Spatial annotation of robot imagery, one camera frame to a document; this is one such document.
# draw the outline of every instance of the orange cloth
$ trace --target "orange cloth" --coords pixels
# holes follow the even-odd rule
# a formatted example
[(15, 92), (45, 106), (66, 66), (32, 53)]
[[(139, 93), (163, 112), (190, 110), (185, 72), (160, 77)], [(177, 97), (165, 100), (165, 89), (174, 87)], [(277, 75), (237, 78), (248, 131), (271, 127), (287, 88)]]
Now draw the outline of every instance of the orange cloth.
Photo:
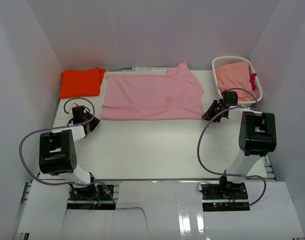
[(59, 98), (76, 98), (98, 96), (106, 70), (94, 68), (89, 70), (65, 70), (61, 75)]

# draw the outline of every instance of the purple cable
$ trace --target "purple cable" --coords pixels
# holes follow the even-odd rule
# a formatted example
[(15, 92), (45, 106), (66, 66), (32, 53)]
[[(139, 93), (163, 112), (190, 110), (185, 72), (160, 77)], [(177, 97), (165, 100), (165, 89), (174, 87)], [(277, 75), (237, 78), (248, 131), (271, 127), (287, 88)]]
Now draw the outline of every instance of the purple cable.
[[(255, 100), (256, 102), (256, 108), (255, 109), (258, 109), (258, 101), (256, 99), (256, 97), (250, 93), (249, 91), (245, 90), (245, 89), (242, 89), (242, 88), (231, 88), (229, 89), (228, 91), (230, 90), (242, 90), (242, 91), (245, 91), (246, 93), (250, 94), (253, 99)], [(250, 175), (250, 176), (243, 176), (241, 174), (234, 174), (234, 173), (220, 173), (220, 172), (216, 172), (216, 171), (212, 171), (210, 169), (208, 169), (207, 167), (205, 167), (205, 165), (203, 164), (202, 160), (201, 160), (201, 156), (200, 156), (200, 147), (201, 147), (201, 142), (202, 142), (202, 139), (203, 139), (203, 136), (204, 136), (204, 133), (206, 131), (206, 129), (209, 127), (209, 125), (217, 118), (219, 117), (220, 115), (222, 115), (223, 113), (225, 112), (228, 112), (230, 110), (234, 110), (234, 109), (244, 109), (246, 108), (245, 106), (234, 106), (234, 107), (231, 107), (231, 108), (227, 108), (225, 110), (222, 110), (221, 112), (219, 112), (218, 114), (216, 114), (207, 124), (206, 126), (204, 127), (204, 129), (202, 130), (201, 132), (201, 135), (199, 137), (199, 140), (198, 140), (198, 145), (197, 145), (197, 158), (198, 158), (198, 161), (199, 161), (199, 164), (202, 166), (203, 169), (205, 169), (207, 172), (211, 173), (211, 174), (214, 174), (214, 175), (219, 175), (219, 176), (226, 176), (226, 177), (242, 177), (242, 178), (260, 178), (262, 181), (263, 181), (263, 190), (262, 190), (262, 193), (261, 195), (257, 198), (257, 200), (255, 200), (254, 202), (250, 203), (250, 204), (247, 204), (247, 205), (243, 205), (243, 206), (236, 206), (237, 208), (247, 208), (247, 207), (250, 207), (254, 204), (256, 204), (260, 199), (262, 199), (262, 197), (264, 196), (265, 192), (266, 192), (266, 187), (267, 187), (267, 183), (266, 183), (266, 180), (262, 177), (262, 176), (259, 176), (259, 175)]]
[[(87, 123), (90, 123), (95, 117), (95, 106), (91, 101), (89, 101), (88, 99), (86, 99), (84, 97), (74, 97), (74, 98), (70, 98), (69, 100), (67, 100), (63, 105), (64, 112), (67, 113), (66, 104), (68, 102), (74, 100), (74, 99), (82, 99), (82, 100), (85, 100), (88, 103), (90, 103), (90, 105), (92, 106), (92, 111), (93, 112), (92, 112), (92, 117), (89, 120), (87, 120), (85, 122), (78, 123), (78, 124), (74, 124), (72, 126), (76, 127), (76, 126), (85, 125)], [(26, 171), (29, 173), (29, 175), (34, 180), (36, 180), (37, 182), (39, 182), (41, 184), (45, 184), (45, 185), (48, 185), (48, 186), (60, 186), (60, 185), (65, 185), (65, 184), (69, 184), (69, 185), (72, 184), (72, 185), (79, 185), (79, 186), (82, 186), (82, 187), (88, 187), (88, 186), (93, 185), (93, 184), (102, 184), (107, 189), (112, 202), (116, 205), (116, 201), (114, 200), (114, 198), (111, 194), (111, 191), (109, 190), (108, 186), (102, 181), (96, 180), (96, 181), (93, 181), (93, 182), (87, 183), (87, 184), (85, 184), (85, 183), (77, 183), (76, 184), (75, 182), (72, 182), (72, 181), (65, 181), (65, 182), (60, 182), (60, 183), (46, 182), (46, 181), (40, 180), (37, 176), (35, 176), (35, 174), (29, 169), (28, 165), (26, 164), (26, 162), (24, 160), (24, 156), (23, 156), (23, 144), (24, 144), (24, 142), (27, 138), (29, 138), (31, 135), (34, 135), (36, 133), (51, 131), (51, 130), (55, 130), (55, 129), (65, 129), (65, 128), (70, 128), (70, 127), (71, 126), (56, 126), (56, 127), (50, 127), (50, 128), (43, 128), (43, 129), (32, 131), (31, 133), (28, 133), (26, 136), (24, 136), (23, 139), (20, 141), (20, 144), (19, 144), (19, 157), (20, 157), (20, 160), (21, 160), (21, 163), (22, 163), (23, 167), (26, 169)]]

